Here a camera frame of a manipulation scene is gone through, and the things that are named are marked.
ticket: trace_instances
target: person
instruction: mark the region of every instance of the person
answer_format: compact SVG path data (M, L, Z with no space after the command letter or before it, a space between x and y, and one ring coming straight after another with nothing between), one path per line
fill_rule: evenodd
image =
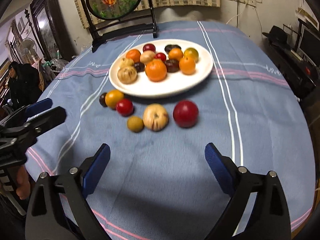
M20 166L17 170L16 179L16 194L21 200L28 199L34 182L30 183L29 174L24 166ZM3 195L0 183L0 239L24 240L25 222L26 217L20 215L5 194Z
M39 73L30 64L19 64L16 61L10 63L9 82L13 109L34 104L41 96L39 89Z

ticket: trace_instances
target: woman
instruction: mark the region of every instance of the woman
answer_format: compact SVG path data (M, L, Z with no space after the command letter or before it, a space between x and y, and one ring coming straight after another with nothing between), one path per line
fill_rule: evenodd
M39 73L30 64L13 61L9 67L9 82L13 109L34 104L42 91L39 89Z

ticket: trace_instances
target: human hand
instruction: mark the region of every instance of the human hand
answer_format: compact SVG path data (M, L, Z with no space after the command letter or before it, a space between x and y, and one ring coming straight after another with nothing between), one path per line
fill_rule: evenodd
M31 186L29 182L29 174L24 166L21 166L17 172L17 183L17 195L21 200L28 198L31 193Z

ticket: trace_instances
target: red apple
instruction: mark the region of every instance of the red apple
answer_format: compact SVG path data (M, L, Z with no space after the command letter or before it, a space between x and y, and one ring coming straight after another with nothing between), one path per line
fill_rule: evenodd
M116 104L116 110L122 116L129 116L133 112L133 104L129 99L121 99Z
M167 56L165 54L161 53L161 52L157 53L155 55L155 58L158 58L158 59L162 60L163 62L165 62L167 60Z
M145 52L146 50L151 50L151 51L153 51L155 53L156 52L156 46L151 44L151 43L148 43L148 44L144 45L143 48L142 48L143 52Z
M199 109L194 102L180 101L173 110L173 119L176 124L183 128L189 128L196 124Z

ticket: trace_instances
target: dark brown fruit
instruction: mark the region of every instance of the dark brown fruit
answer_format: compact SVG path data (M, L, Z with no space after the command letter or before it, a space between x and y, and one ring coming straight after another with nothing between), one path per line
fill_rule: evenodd
M179 71L179 61L176 59L168 59L164 62L164 64L167 67L168 73L174 73Z
M167 54L169 54L169 52L170 52L171 49L172 49L172 45L171 45L171 44L169 44L169 45L167 45L167 46L164 47L164 51L165 51Z
M177 45L177 44L172 45L171 49L174 49L174 48L181 49L181 47L179 45Z
M103 93L103 94L101 94L101 96L99 97L99 103L100 103L100 105L102 105L103 107L107 107L106 100L105 100L106 94L107 94L107 93Z
M135 69L137 70L137 72L143 72L145 69L145 65L142 62L138 62L136 64L133 65L135 67Z
M164 51L169 54L170 50L174 49L174 48L178 48L178 49L181 49L181 47L177 44L169 44L167 46L164 47Z

